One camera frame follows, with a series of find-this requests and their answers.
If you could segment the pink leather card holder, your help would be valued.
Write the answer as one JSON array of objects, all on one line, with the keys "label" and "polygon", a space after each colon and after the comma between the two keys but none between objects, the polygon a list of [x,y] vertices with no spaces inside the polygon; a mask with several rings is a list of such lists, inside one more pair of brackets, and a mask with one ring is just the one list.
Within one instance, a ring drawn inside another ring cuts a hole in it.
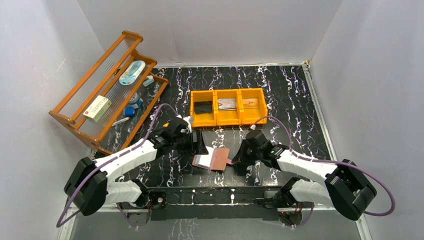
[{"label": "pink leather card holder", "polygon": [[192,165],[194,167],[207,169],[211,171],[224,171],[227,164],[232,164],[229,159],[229,148],[206,147],[208,154],[197,154],[193,157]]}]

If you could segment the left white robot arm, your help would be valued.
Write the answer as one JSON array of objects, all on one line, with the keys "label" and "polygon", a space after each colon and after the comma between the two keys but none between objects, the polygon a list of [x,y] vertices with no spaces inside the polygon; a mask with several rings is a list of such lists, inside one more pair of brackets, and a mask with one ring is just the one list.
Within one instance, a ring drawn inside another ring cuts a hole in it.
[{"label": "left white robot arm", "polygon": [[119,176],[175,150],[180,156],[208,155],[202,131],[193,130],[187,117],[174,117],[167,126],[151,130],[135,144],[106,157],[79,160],[64,186],[71,203],[84,216],[104,205],[129,203],[137,208],[154,204],[150,190],[140,180],[118,182]]}]

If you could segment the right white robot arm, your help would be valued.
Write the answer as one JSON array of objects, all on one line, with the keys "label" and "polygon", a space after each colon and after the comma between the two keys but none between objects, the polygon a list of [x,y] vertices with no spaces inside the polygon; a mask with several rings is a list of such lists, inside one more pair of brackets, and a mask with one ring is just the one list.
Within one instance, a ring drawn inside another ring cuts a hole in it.
[{"label": "right white robot arm", "polygon": [[250,131],[241,142],[232,164],[265,166],[293,173],[278,191],[266,191],[257,204],[270,208],[295,207],[310,202],[335,208],[342,216],[356,221],[377,196],[376,188],[349,160],[320,163],[304,160],[283,144],[273,144],[258,129]]}]

